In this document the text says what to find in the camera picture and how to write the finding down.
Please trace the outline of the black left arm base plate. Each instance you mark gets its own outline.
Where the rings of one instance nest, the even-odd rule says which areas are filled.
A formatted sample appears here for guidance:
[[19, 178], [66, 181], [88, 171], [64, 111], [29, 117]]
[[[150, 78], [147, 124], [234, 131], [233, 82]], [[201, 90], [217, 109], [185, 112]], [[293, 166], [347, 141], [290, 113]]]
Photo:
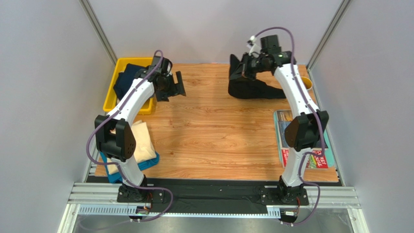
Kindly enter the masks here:
[[119, 203], [164, 203], [165, 191], [143, 190], [122, 184], [118, 189], [117, 202]]

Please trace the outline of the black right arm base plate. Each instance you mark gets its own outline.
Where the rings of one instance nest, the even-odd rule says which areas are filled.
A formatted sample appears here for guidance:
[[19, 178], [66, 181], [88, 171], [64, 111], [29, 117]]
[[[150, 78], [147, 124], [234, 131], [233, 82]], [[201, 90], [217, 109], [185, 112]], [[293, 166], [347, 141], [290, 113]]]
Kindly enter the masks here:
[[309, 205], [308, 194], [303, 184], [294, 187], [261, 187], [259, 196], [264, 205]]

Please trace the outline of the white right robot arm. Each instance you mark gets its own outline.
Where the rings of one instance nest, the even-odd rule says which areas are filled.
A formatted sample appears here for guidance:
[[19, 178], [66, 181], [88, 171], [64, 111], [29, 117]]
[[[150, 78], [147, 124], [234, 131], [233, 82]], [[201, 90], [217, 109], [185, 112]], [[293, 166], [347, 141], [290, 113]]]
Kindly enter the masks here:
[[280, 182], [286, 187], [297, 187], [303, 184], [305, 159], [318, 142], [324, 143], [329, 115], [311, 99], [293, 51], [282, 51], [277, 35], [261, 38], [260, 45], [256, 39], [256, 36], [250, 37], [247, 42], [250, 50], [241, 59], [230, 56], [229, 92], [241, 99], [251, 98], [258, 93], [258, 73], [271, 72], [279, 82], [293, 116], [284, 131], [289, 156]]

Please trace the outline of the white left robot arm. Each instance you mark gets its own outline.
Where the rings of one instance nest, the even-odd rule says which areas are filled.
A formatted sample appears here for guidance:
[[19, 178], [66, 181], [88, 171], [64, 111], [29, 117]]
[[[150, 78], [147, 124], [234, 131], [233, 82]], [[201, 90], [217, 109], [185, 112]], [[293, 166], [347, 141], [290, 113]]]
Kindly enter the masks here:
[[137, 143], [132, 124], [144, 103], [152, 96], [158, 101], [186, 94], [181, 72], [172, 73], [172, 62], [155, 55], [152, 62], [138, 70], [130, 88], [108, 115], [95, 118], [96, 148], [117, 168], [125, 186], [145, 190], [146, 177], [134, 159]]

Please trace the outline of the black t shirt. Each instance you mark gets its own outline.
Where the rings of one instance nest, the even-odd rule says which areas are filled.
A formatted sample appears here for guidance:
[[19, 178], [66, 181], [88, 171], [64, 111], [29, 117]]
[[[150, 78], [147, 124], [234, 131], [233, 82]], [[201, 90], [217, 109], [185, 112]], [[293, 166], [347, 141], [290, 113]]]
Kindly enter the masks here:
[[229, 80], [228, 93], [237, 99], [286, 99], [282, 89], [260, 80]]

